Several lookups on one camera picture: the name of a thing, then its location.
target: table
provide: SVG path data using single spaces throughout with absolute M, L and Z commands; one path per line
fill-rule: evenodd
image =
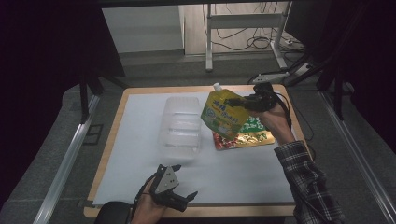
M 252 86 L 223 86 L 225 89 L 231 91 L 252 91 Z M 279 91 L 289 100 L 286 90 L 281 85 L 274 85 L 275 91 Z M 99 185 L 103 179 L 107 163 L 110 159 L 112 149 L 116 142 L 117 132 L 120 127 L 121 119 L 124 114 L 125 106 L 127 105 L 128 97 L 131 94 L 153 94 L 153 93 L 177 93 L 177 92 L 209 92 L 213 91 L 211 86 L 196 86 L 196 87 L 164 87 L 164 88 L 131 88 L 124 91 L 120 106 L 118 108 L 116 117 L 111 127 L 110 134 L 107 138 L 105 150 L 100 161 L 95 179 L 92 183 L 92 188 L 88 196 L 88 201 L 93 201 L 98 192 Z M 293 129 L 297 139 L 304 140 L 303 133 L 299 126 L 295 113 L 290 108 L 290 114 L 293 123 Z M 288 204 L 264 204 L 264 205 L 223 205 L 223 206 L 189 206 L 184 213 L 180 213 L 173 209 L 168 209 L 165 217 L 286 217 L 292 216 L 294 209 L 293 203 Z M 84 215 L 86 217 L 96 217 L 100 208 L 85 207 Z

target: plaid shirt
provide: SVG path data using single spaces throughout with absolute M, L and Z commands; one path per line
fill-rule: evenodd
M 326 176 L 311 160 L 304 143 L 296 141 L 282 145 L 275 153 L 290 183 L 297 222 L 344 223 L 340 206 L 326 189 Z

